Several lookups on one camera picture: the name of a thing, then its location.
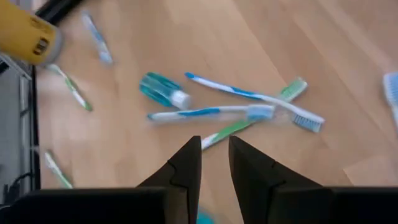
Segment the yellow handle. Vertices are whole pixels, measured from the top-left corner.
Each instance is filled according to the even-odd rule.
[[[46,61],[55,46],[57,28],[19,9],[9,0],[0,0],[0,51],[34,65]]]

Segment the light wood surface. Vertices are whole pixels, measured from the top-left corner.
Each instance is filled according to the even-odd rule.
[[[91,11],[116,61],[103,65],[79,11]],[[38,76],[40,147],[51,149],[77,187],[133,187],[193,135],[229,123],[151,125],[167,109],[139,92],[149,71],[182,84],[193,108],[249,104],[187,80],[193,72],[268,94],[300,76],[295,103],[322,115],[319,134],[292,124],[257,124],[238,134],[287,167],[324,185],[398,185],[398,140],[382,91],[398,69],[394,0],[97,0],[61,28],[61,68],[94,106],[85,111],[61,77]],[[43,186],[60,187],[42,168]],[[242,223],[228,144],[203,153],[200,206],[217,223]]]

